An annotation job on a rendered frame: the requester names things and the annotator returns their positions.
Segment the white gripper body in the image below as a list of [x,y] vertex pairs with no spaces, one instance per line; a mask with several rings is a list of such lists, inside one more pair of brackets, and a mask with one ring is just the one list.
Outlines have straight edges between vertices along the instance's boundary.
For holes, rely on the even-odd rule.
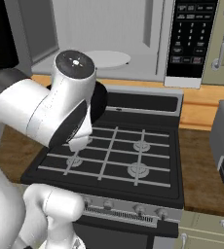
[[74,136],[69,142],[68,147],[71,152],[82,151],[89,144],[89,135],[86,136]]

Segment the beige drawer front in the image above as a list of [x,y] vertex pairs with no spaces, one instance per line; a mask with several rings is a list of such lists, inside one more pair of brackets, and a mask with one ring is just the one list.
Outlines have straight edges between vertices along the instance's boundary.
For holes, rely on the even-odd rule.
[[199,238],[224,242],[224,217],[184,211],[179,231]]

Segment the black and silver stove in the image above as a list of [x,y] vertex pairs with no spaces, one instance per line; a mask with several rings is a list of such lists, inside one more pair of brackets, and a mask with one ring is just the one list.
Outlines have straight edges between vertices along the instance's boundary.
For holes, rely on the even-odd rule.
[[[109,86],[108,103],[80,152],[43,148],[22,174],[90,197],[74,224],[87,249],[172,249],[184,207],[178,126],[179,89]],[[114,202],[111,210],[103,202]],[[141,204],[145,214],[133,207]],[[168,217],[157,214],[164,208]]]

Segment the grey microwave oven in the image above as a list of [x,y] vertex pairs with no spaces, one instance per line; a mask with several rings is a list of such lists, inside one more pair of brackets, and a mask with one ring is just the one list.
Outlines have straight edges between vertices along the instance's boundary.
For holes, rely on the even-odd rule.
[[201,86],[218,0],[5,0],[19,34],[19,68],[49,75],[57,53],[126,53],[102,79]]

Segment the white microwave turntable plate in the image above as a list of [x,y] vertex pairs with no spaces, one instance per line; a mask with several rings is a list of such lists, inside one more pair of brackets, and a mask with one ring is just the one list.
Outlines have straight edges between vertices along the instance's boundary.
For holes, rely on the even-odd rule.
[[97,69],[118,68],[131,61],[128,54],[114,51],[89,51],[86,55],[93,60]]

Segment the beige base cupboard door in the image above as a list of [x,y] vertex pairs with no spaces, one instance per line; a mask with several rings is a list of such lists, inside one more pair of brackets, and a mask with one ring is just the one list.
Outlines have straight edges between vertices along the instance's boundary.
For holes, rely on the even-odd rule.
[[[196,236],[191,236],[188,233],[186,234],[188,237],[186,240],[185,249],[224,249],[224,242],[212,239],[199,238]],[[182,241],[179,236],[175,245],[175,249],[181,249],[181,246],[182,246]]]

